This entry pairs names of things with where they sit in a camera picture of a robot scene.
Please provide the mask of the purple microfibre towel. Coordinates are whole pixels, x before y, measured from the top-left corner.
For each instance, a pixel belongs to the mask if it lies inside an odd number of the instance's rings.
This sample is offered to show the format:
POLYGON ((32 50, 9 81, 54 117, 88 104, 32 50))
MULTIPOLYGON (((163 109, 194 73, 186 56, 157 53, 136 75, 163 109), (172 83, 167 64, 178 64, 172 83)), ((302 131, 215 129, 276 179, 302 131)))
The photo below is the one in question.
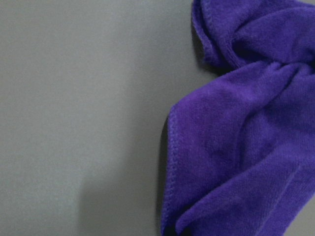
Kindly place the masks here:
POLYGON ((204 61, 225 74, 174 105, 163 236, 282 236, 315 192, 315 7, 196 0, 204 61))

